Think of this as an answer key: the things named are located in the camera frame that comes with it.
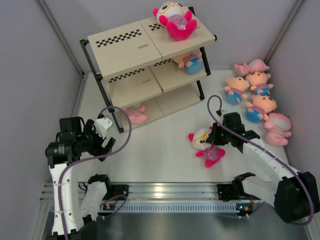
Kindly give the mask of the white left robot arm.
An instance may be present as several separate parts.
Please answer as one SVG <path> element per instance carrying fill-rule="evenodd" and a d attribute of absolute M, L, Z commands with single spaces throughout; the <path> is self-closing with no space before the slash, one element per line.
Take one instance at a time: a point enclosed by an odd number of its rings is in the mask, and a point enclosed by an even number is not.
<path fill-rule="evenodd" d="M 112 137 L 103 146 L 112 125 L 102 114 L 96 120 L 84 121 L 79 116 L 59 120 L 60 131 L 45 150 L 54 193 L 54 222 L 49 240 L 97 239 L 98 210 L 101 201 L 112 196 L 113 187 L 106 174 L 92 174 L 80 202 L 75 166 L 83 153 L 97 157 L 100 162 L 106 159 L 116 142 Z"/>

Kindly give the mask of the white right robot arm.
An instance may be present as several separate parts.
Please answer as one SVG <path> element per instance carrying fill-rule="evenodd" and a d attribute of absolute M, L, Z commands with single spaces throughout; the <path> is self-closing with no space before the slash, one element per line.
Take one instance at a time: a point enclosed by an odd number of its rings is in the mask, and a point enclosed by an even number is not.
<path fill-rule="evenodd" d="M 251 172 L 236 176 L 233 192 L 238 198 L 252 195 L 263 200 L 288 224 L 303 218 L 311 221 L 320 211 L 315 177 L 283 162 L 255 131 L 245 129 L 237 112 L 225 114 L 223 122 L 216 120 L 206 141 L 216 146 L 231 144 L 269 177 L 269 181 L 264 181 Z"/>

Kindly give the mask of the white pink panda plush glasses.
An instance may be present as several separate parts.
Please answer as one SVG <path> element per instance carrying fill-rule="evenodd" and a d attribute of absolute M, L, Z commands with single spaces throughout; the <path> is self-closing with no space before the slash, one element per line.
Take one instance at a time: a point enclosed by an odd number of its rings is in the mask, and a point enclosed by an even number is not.
<path fill-rule="evenodd" d="M 207 139 L 212 132 L 213 127 L 200 128 L 195 132 L 188 134 L 188 140 L 192 147 L 196 149 L 195 156 L 203 158 L 204 166 L 210 168 L 218 163 L 225 155 L 226 151 L 214 144 L 207 143 Z"/>

